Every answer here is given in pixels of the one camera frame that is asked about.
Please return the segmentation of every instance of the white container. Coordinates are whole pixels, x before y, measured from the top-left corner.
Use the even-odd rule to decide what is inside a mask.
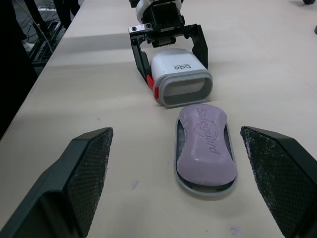
[[[157,53],[151,62],[153,96],[167,107],[206,100],[212,90],[212,76],[193,53],[168,49]]]

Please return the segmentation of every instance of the white table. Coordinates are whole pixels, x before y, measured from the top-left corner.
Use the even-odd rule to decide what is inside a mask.
[[[0,228],[69,141],[112,126],[109,170],[89,237],[283,237],[256,187],[240,128],[296,138],[317,158],[317,3],[300,0],[186,0],[201,24],[214,88],[238,167],[237,187],[219,200],[186,193],[173,172],[181,108],[156,104],[136,69],[128,0],[85,0],[0,143]],[[149,58],[159,49],[144,46]],[[180,38],[173,47],[191,49]],[[131,184],[139,184],[131,190]]]

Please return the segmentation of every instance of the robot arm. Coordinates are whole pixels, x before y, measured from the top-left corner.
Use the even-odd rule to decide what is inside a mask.
[[[147,84],[152,78],[148,57],[141,50],[141,44],[147,41],[153,47],[175,44],[176,37],[192,38],[193,54],[208,68],[208,47],[200,25],[185,26],[185,19],[180,13],[182,0],[130,0],[136,7],[136,14],[141,25],[129,27],[131,46],[137,68]]]

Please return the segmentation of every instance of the soap bar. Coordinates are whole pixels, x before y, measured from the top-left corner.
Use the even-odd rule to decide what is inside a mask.
[[[190,105],[180,112],[184,143],[177,159],[177,172],[186,181],[222,186],[237,177],[237,167],[225,140],[226,113],[206,104]]]

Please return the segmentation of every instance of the red clip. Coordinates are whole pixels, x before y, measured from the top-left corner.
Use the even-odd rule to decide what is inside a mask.
[[[158,99],[159,98],[159,88],[158,87],[155,87],[155,99]]]
[[[153,91],[154,82],[153,82],[153,79],[151,78],[151,76],[149,76],[149,75],[147,75],[147,82],[148,82],[148,86]]]

